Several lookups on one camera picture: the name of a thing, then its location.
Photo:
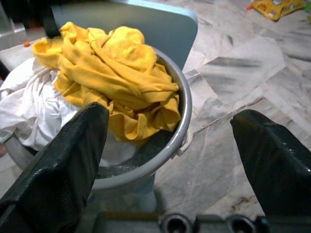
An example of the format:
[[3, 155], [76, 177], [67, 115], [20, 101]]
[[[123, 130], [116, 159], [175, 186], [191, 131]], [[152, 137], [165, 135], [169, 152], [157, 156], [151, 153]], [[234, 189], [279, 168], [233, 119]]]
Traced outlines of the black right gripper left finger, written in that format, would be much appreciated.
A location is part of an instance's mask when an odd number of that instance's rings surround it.
[[3, 233], [72, 233], [104, 150], [109, 112], [83, 107], [34, 157], [0, 200]]

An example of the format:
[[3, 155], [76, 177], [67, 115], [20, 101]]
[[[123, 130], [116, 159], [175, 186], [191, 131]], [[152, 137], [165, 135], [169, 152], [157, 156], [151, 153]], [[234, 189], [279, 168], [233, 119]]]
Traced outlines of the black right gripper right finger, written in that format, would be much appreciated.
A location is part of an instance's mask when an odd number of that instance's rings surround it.
[[311, 152], [284, 126], [246, 109], [230, 121], [243, 168], [266, 215], [310, 216]]

